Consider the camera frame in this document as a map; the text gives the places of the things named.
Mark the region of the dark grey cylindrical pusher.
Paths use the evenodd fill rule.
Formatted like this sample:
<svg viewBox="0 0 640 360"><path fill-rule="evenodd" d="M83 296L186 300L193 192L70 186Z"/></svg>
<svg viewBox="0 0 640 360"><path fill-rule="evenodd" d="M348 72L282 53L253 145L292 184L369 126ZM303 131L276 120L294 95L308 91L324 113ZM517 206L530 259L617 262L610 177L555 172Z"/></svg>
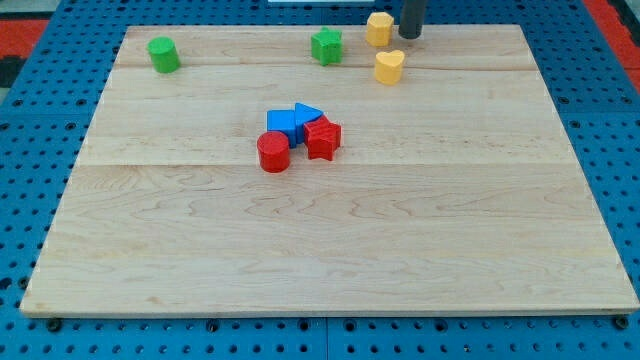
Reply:
<svg viewBox="0 0 640 360"><path fill-rule="evenodd" d="M428 0L404 0L398 33L404 39L417 39L422 33Z"/></svg>

